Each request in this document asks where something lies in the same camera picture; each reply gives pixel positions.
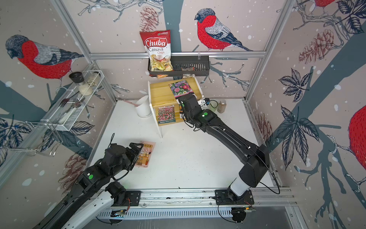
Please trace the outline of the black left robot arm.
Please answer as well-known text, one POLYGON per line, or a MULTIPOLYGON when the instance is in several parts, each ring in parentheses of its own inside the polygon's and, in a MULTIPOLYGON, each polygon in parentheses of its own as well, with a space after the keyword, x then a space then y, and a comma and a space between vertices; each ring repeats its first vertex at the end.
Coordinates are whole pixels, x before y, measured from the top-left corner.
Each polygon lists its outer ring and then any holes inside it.
POLYGON ((110 144, 104 157, 78 176, 70 192, 35 228, 81 228, 111 206, 137 207, 141 191, 128 191, 115 176, 132 171, 143 147, 143 143, 130 143, 127 148, 110 144))

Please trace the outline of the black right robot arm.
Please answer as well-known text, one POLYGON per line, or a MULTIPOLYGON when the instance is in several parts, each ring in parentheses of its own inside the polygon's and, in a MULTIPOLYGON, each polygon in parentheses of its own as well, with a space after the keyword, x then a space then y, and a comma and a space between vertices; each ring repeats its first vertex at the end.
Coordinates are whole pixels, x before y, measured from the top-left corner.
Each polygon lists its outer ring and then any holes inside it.
POLYGON ((213 136, 243 163, 237 178, 228 188, 228 196, 234 200, 255 188, 269 171, 269 150, 241 137, 229 128, 213 111, 203 110, 193 94, 178 97, 184 119, 198 130, 213 136))

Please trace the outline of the purple flower seed bag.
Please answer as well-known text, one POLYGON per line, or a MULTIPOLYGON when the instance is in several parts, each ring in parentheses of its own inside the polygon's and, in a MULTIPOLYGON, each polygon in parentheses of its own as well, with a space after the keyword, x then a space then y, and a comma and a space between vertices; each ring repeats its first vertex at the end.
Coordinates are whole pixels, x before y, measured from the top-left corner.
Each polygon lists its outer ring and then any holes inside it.
POLYGON ((193 94, 193 90, 186 80, 169 84, 169 87, 176 99, 186 94, 193 94))

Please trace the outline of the pink flower field seed bag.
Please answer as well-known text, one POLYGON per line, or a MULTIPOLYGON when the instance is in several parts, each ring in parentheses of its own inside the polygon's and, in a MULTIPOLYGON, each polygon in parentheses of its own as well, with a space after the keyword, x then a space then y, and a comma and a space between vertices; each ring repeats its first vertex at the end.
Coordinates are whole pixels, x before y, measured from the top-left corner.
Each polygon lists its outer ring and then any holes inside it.
POLYGON ((173 123, 173 122, 176 122, 174 105, 158 108, 158 124, 159 125, 173 123))

